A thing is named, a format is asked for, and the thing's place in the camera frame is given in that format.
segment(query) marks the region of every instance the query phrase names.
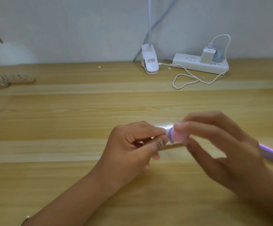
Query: pink bottle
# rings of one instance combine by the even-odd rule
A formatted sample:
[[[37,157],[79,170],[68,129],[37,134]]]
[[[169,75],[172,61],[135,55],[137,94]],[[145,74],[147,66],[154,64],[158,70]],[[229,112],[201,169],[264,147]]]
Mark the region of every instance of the pink bottle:
[[[190,136],[188,133],[174,130],[174,127],[167,130],[166,135],[168,136],[170,143],[182,142],[185,138]]]

